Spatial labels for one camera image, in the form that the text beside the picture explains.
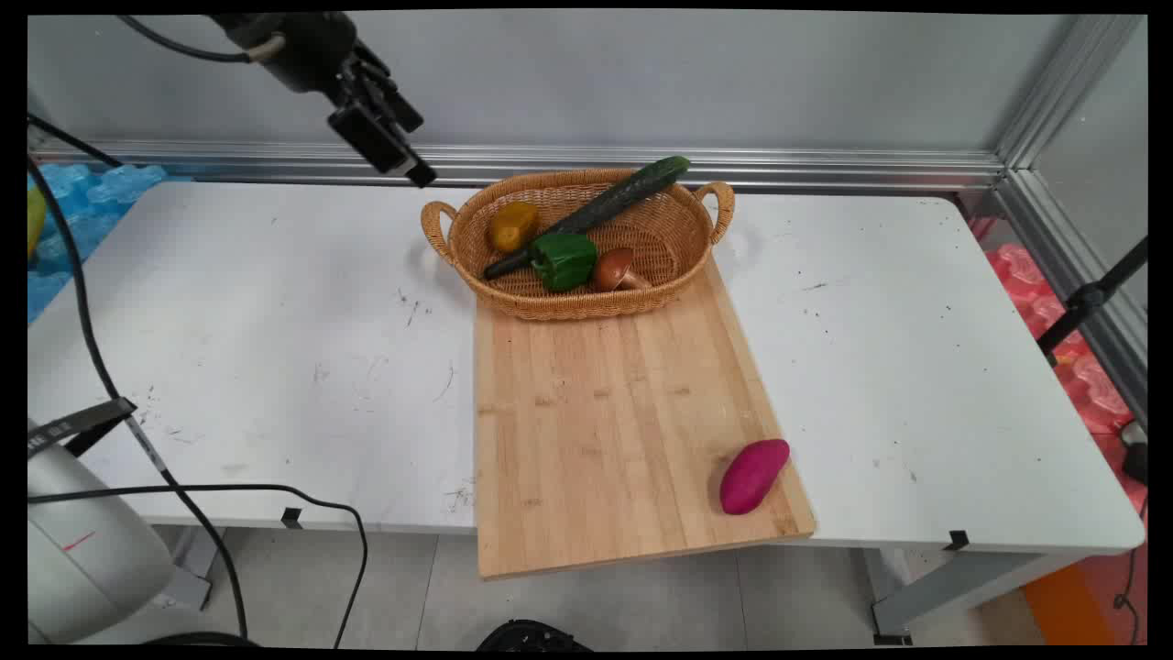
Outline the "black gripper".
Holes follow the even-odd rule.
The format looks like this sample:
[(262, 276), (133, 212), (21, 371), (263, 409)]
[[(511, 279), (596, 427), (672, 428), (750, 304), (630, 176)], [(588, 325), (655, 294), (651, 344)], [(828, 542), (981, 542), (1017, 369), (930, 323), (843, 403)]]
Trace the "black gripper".
[[(396, 125), (413, 132), (423, 125), (389, 67), (357, 40), (355, 21), (343, 12), (223, 13), (211, 20), (290, 91), (335, 94), (328, 117), (335, 131)], [(352, 68), (344, 70), (352, 54)]]

